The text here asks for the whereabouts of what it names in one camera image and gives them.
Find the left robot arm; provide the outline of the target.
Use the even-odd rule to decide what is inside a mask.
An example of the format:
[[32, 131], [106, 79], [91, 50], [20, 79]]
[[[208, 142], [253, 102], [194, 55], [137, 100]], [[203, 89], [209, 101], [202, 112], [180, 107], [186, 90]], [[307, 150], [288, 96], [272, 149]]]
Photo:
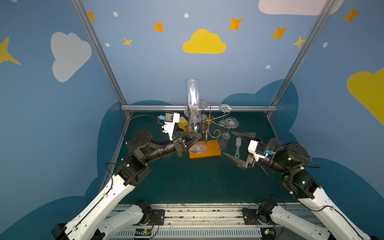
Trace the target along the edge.
[[127, 147], [130, 152], [111, 175], [111, 179], [91, 203], [66, 224], [52, 229], [56, 240], [108, 240], [128, 226], [146, 224], [152, 208], [143, 200], [111, 218], [108, 215], [152, 171], [151, 161], [184, 152], [196, 144], [200, 133], [176, 132], [175, 138], [156, 142], [149, 131], [136, 132]]

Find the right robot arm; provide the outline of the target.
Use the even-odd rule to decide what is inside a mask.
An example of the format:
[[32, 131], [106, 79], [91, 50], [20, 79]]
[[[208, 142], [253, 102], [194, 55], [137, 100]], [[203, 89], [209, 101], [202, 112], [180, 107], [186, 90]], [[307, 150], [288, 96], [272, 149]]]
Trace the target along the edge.
[[312, 158], [298, 143], [282, 143], [273, 138], [268, 144], [255, 137], [255, 133], [234, 132], [239, 141], [248, 143], [247, 159], [226, 154], [237, 167], [258, 165], [281, 174], [283, 188], [302, 206], [311, 211], [322, 223], [310, 223], [290, 213], [272, 200], [263, 201], [257, 209], [243, 208], [245, 224], [280, 225], [306, 240], [376, 240], [358, 228], [329, 198], [320, 183], [306, 170]]

